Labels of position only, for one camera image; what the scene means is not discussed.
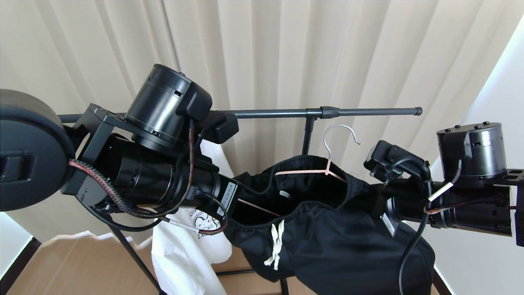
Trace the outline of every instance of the white wall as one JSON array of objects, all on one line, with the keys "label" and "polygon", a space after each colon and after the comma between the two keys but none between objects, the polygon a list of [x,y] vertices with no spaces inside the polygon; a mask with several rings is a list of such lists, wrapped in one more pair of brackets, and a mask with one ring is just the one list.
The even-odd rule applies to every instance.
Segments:
[{"label": "white wall", "polygon": [[0,212],[0,278],[31,240],[31,234]]},{"label": "white wall", "polygon": [[[524,19],[462,124],[483,121],[502,123],[508,168],[523,168]],[[442,180],[440,159],[432,174]],[[524,248],[514,238],[435,228],[427,228],[423,236],[456,295],[523,294]]]}]

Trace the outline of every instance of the cartoon print on shirt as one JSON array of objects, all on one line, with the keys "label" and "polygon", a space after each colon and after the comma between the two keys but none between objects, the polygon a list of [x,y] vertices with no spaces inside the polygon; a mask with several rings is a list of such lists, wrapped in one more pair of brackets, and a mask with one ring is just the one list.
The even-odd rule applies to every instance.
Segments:
[{"label": "cartoon print on shirt", "polygon": [[[220,222],[215,218],[211,217],[207,213],[192,209],[189,212],[189,216],[193,220],[193,226],[198,229],[215,230],[220,228]],[[204,234],[198,234],[198,238],[202,238]]]}]

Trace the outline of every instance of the white t-shirt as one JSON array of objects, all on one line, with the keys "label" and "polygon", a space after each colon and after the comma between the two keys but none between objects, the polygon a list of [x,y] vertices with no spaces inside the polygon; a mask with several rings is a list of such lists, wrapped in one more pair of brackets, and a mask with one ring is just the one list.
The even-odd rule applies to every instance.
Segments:
[{"label": "white t-shirt", "polygon": [[[202,141],[202,153],[224,176],[233,177],[222,148]],[[204,212],[180,209],[169,218],[199,229],[217,229],[220,223]],[[228,260],[231,243],[223,233],[204,236],[165,222],[153,228],[152,260],[158,283],[170,295],[226,295],[211,264]]]}]

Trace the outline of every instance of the clothing tag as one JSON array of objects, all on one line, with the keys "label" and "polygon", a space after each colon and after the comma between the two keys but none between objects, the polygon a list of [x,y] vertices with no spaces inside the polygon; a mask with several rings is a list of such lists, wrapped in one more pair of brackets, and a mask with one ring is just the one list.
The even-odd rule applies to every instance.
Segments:
[{"label": "clothing tag", "polygon": [[280,191],[280,195],[284,196],[284,197],[286,197],[288,199],[291,198],[291,195],[288,192]]},{"label": "clothing tag", "polygon": [[386,213],[382,214],[380,219],[382,219],[382,221],[384,222],[384,224],[388,228],[388,231],[391,234],[391,236],[394,237],[395,236],[395,228],[393,227],[393,224],[389,220],[389,217],[386,215]]},{"label": "clothing tag", "polygon": [[[222,200],[220,201],[220,203],[222,203],[224,208],[226,208],[226,211],[229,210],[229,206],[231,205],[231,201],[233,200],[233,196],[235,195],[237,187],[238,187],[238,185],[236,185],[235,183],[232,183],[232,182],[228,183],[228,185],[226,187],[226,191],[224,193],[224,196],[222,197]],[[222,210],[222,208],[219,208],[216,212],[220,216],[224,216],[224,211]]]}]

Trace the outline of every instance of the garment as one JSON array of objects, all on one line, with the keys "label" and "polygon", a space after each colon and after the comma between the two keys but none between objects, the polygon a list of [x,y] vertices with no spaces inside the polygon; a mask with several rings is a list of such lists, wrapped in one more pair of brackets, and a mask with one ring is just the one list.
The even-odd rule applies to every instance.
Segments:
[{"label": "garment", "polygon": [[[220,145],[202,141],[200,147],[221,174],[232,177]],[[179,209],[168,217],[198,229],[220,227],[216,219],[195,209]],[[226,295],[211,264],[228,260],[231,252],[231,243],[223,233],[204,236],[164,222],[153,228],[153,267],[161,289],[170,295]]]},{"label": "garment", "polygon": [[[325,174],[275,175],[321,170],[326,164],[321,157],[296,156],[261,174],[236,177],[245,186],[239,198],[281,216],[237,203],[226,237],[270,281],[296,276],[319,295],[398,294],[398,264],[414,230],[402,223],[392,238],[380,220],[352,206],[352,200],[375,193],[370,185],[333,164],[331,171],[346,183]],[[274,256],[271,227],[282,220],[275,270],[264,262]],[[432,248],[420,239],[403,271],[404,294],[430,294],[434,259]]]}]

